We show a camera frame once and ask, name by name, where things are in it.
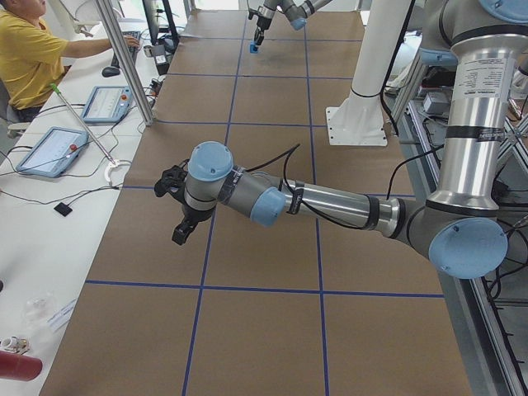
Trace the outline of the black computer monitor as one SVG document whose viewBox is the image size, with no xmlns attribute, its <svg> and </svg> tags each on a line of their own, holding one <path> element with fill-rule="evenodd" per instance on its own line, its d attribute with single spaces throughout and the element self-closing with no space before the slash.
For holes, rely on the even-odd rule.
<svg viewBox="0 0 528 396">
<path fill-rule="evenodd" d="M 169 1 L 143 0 L 142 4 L 151 45 L 164 45 L 167 51 L 175 50 L 179 45 L 180 36 Z"/>
</svg>

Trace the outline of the black label box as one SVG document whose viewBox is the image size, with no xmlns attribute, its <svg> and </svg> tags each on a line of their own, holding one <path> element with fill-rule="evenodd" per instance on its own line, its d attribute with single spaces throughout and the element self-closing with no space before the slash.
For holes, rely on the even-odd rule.
<svg viewBox="0 0 528 396">
<path fill-rule="evenodd" d="M 165 75 L 170 67 L 170 63 L 167 60 L 166 50 L 163 45 L 155 45 L 152 48 L 152 54 L 156 69 L 159 75 Z"/>
</svg>

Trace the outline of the near teach pendant tablet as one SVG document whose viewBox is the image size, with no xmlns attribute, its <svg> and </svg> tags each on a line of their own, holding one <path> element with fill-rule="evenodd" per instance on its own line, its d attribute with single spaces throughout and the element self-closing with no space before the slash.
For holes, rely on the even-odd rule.
<svg viewBox="0 0 528 396">
<path fill-rule="evenodd" d="M 87 143 L 86 131 L 53 127 L 16 165 L 16 171 L 26 175 L 56 178 L 71 166 Z"/>
</svg>

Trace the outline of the black keyboard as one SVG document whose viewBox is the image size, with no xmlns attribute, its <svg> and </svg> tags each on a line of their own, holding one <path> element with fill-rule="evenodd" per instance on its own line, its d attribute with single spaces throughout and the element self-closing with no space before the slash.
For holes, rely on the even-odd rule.
<svg viewBox="0 0 528 396">
<path fill-rule="evenodd" d="M 123 31 L 123 35 L 134 37 L 137 41 L 140 41 L 141 39 L 141 32 L 140 31 Z M 139 51 L 138 47 L 134 46 L 127 46 L 128 54 L 131 59 L 131 62 L 134 64 L 137 59 L 137 54 Z M 117 56 L 114 54 L 113 58 L 111 60 L 111 67 L 119 68 L 120 67 L 120 61 L 117 58 Z"/>
</svg>

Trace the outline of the red cylinder bottle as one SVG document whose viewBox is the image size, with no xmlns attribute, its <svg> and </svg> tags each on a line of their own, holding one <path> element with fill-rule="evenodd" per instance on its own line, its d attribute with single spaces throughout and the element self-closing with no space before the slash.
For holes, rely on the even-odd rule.
<svg viewBox="0 0 528 396">
<path fill-rule="evenodd" d="M 43 369 L 40 359 L 1 351 L 1 373 L 3 380 L 30 381 L 35 379 Z"/>
</svg>

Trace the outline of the black computer mouse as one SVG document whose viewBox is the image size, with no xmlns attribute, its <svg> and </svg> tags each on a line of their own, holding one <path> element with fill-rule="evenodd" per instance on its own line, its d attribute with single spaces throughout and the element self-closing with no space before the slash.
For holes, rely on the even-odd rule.
<svg viewBox="0 0 528 396">
<path fill-rule="evenodd" d="M 101 75 L 104 78 L 114 77 L 120 74 L 120 69 L 113 66 L 107 66 L 101 71 Z"/>
</svg>

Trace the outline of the metal rod with green tip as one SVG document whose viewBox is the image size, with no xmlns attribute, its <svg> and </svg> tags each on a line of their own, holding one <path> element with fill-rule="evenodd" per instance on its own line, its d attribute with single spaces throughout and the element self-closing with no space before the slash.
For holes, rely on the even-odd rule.
<svg viewBox="0 0 528 396">
<path fill-rule="evenodd" d="M 101 150 L 101 152 L 104 154 L 107 160 L 110 163 L 114 163 L 115 160 L 111 156 L 110 152 L 102 145 L 102 143 L 98 140 L 98 138 L 90 130 L 90 127 L 85 123 L 85 121 L 81 118 L 81 116 L 73 109 L 73 105 L 64 97 L 63 93 L 59 90 L 58 86 L 55 83 L 51 83 L 50 87 L 52 88 L 54 93 L 59 97 L 59 99 L 63 102 L 63 104 L 66 105 L 66 107 L 72 112 L 73 116 L 78 121 L 78 123 L 87 131 L 92 141 Z"/>
</svg>

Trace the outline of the small black square pad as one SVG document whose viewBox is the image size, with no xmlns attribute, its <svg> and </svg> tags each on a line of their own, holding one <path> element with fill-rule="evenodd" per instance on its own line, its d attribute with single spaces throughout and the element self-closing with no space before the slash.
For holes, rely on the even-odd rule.
<svg viewBox="0 0 528 396">
<path fill-rule="evenodd" d="M 63 203 L 63 202 L 59 202 L 55 207 L 54 207 L 54 210 L 59 213 L 60 215 L 62 215 L 63 217 L 66 217 L 68 216 L 69 214 L 71 214 L 73 212 L 73 209 Z"/>
</svg>

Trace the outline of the white curved hook piece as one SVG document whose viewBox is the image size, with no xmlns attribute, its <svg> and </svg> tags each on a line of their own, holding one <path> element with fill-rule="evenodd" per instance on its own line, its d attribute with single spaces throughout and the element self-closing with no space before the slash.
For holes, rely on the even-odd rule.
<svg viewBox="0 0 528 396">
<path fill-rule="evenodd" d="M 131 161 L 129 160 L 115 159 L 113 162 L 109 162 L 104 171 L 104 178 L 106 182 L 108 183 L 108 186 L 114 186 L 114 182 L 111 179 L 111 173 L 113 171 L 115 171 L 118 167 L 130 166 L 130 165 L 131 165 Z"/>
</svg>

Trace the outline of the aluminium frame post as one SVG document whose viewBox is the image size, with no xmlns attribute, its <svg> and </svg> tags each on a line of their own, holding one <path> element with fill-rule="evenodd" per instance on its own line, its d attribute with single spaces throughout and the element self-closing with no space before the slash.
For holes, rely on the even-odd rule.
<svg viewBox="0 0 528 396">
<path fill-rule="evenodd" d="M 143 84 L 136 71 L 135 65 L 131 62 L 128 54 L 126 39 L 122 34 L 119 22 L 116 19 L 111 1 L 96 0 L 96 8 L 101 17 L 102 24 L 111 42 L 115 55 L 120 61 L 121 71 L 134 95 L 136 105 L 144 124 L 150 126 L 153 123 L 153 112 L 145 96 Z"/>
</svg>

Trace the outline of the teach pendant tablet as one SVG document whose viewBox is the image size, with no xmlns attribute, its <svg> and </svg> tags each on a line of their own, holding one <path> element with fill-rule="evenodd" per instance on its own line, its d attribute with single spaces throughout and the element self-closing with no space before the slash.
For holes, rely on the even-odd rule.
<svg viewBox="0 0 528 396">
<path fill-rule="evenodd" d="M 71 166 L 87 143 L 86 131 L 53 127 L 16 165 L 16 171 L 26 175 L 56 178 Z"/>
<path fill-rule="evenodd" d="M 87 124 L 109 125 L 122 120 L 133 101 L 128 86 L 95 86 L 82 110 Z"/>
</svg>

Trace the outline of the person in yellow shirt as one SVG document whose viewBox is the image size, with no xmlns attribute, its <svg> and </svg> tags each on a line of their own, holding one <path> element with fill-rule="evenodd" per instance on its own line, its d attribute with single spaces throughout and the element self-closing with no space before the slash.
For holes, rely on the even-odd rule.
<svg viewBox="0 0 528 396">
<path fill-rule="evenodd" d="M 67 72 L 62 58 L 81 59 L 112 48 L 108 39 L 68 41 L 51 33 L 45 1 L 2 1 L 1 80 L 8 105 L 31 122 Z"/>
</svg>

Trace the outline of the far teach pendant tablet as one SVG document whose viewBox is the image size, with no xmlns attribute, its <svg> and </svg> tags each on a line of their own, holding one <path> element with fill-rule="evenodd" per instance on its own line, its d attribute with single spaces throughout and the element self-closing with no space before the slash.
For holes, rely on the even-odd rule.
<svg viewBox="0 0 528 396">
<path fill-rule="evenodd" d="M 95 86 L 82 110 L 87 124 L 109 125 L 122 120 L 133 101 L 128 86 Z"/>
</svg>

